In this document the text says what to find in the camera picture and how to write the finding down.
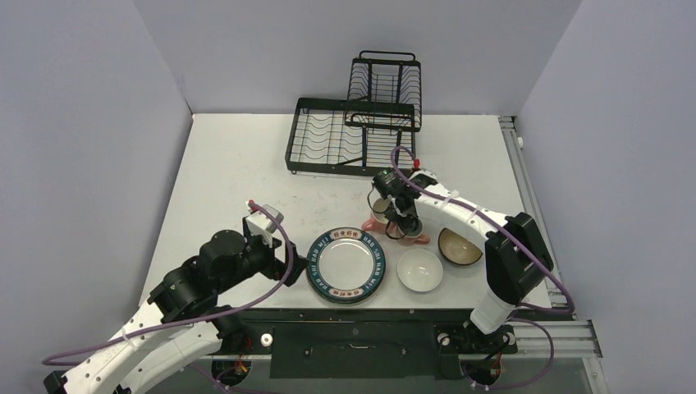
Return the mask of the small pink mug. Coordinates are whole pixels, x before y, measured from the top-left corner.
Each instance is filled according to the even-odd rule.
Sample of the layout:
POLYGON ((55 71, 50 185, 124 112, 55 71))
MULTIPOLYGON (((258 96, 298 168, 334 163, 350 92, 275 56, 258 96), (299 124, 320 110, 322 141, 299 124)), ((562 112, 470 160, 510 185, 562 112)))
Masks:
POLYGON ((390 236, 403 246, 427 245, 431 241, 430 236, 424 233, 424 225, 420 219, 415 219, 407 224, 406 229, 403 229, 398 224, 393 224, 390 236))

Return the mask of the large pink mug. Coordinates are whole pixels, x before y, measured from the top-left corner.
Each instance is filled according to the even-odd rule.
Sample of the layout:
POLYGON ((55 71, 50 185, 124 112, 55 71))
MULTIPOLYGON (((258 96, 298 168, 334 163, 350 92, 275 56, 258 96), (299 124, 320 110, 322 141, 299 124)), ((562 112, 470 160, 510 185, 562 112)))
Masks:
POLYGON ((385 212, 389 208, 391 201, 389 199, 377 199, 372 205, 372 210, 369 219, 361 225, 361 230, 376 234, 385 235, 385 226, 387 217, 385 212))

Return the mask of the green rimmed white plate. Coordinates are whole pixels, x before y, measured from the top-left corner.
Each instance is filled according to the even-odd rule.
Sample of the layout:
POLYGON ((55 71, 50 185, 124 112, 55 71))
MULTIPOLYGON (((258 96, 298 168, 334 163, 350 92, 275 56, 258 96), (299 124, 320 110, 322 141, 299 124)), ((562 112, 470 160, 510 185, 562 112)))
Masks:
POLYGON ((385 277, 387 259, 379 242, 355 227, 324 232, 309 247, 306 276, 313 291, 337 305, 373 296, 385 277))

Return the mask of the black wire dish rack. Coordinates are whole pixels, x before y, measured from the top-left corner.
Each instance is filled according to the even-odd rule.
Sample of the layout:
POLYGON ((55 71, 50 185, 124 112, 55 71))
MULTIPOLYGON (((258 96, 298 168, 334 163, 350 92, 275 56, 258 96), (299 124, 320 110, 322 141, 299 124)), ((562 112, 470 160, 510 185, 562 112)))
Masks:
POLYGON ((286 168, 374 176, 398 145, 415 149, 422 127, 421 63, 414 53, 363 50, 353 58, 344 99, 299 98, 286 168))

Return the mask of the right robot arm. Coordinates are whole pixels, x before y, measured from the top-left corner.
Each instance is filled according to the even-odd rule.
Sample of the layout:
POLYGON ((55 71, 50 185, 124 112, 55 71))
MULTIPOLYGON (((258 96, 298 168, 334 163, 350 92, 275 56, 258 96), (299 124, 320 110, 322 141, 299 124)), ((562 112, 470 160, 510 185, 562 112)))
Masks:
POLYGON ((391 168, 372 179, 389 203, 385 216, 405 233, 422 220, 471 242, 483 252, 488 290, 463 328, 465 344, 484 350, 524 298, 551 275, 553 262, 535 220, 527 213, 497 213, 448 190, 426 170, 404 180, 391 168))

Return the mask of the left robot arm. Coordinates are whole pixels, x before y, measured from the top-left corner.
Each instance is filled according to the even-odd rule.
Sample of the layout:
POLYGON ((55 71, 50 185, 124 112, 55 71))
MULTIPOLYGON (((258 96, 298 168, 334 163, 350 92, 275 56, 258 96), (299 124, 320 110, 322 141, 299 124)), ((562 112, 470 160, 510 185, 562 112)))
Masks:
POLYGON ((291 286, 307 268, 294 246, 292 266, 277 259, 281 242, 222 230, 199 254, 170 271, 114 336, 116 344, 43 381, 49 393, 145 393, 203 355, 234 353, 247 337, 240 315, 218 297, 257 273, 291 286))

